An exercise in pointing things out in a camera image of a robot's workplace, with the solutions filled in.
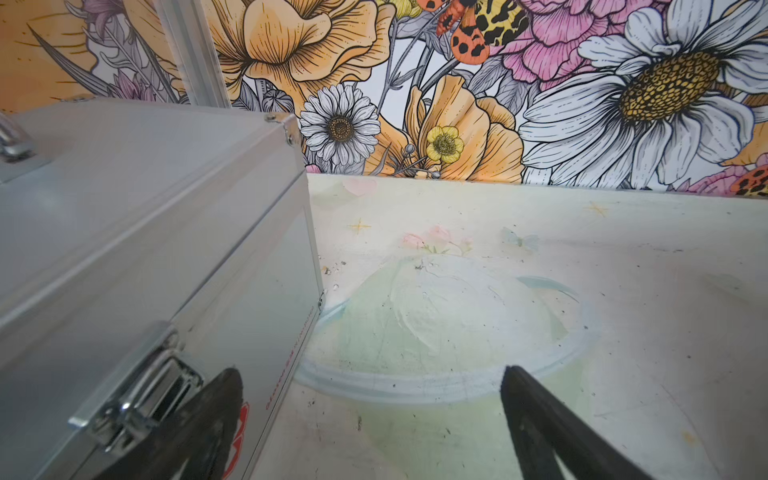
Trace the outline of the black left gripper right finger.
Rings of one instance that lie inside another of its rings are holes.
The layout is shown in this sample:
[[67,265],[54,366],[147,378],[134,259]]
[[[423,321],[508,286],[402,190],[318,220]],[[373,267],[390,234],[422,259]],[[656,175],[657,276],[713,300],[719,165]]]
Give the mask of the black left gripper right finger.
[[500,398],[525,479],[647,479],[520,366],[505,368]]

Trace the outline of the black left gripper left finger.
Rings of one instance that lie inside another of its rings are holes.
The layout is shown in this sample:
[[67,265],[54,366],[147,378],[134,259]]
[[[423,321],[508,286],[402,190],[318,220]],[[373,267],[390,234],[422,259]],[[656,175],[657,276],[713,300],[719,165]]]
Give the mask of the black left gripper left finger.
[[223,370],[134,447],[100,479],[221,479],[242,404],[243,382]]

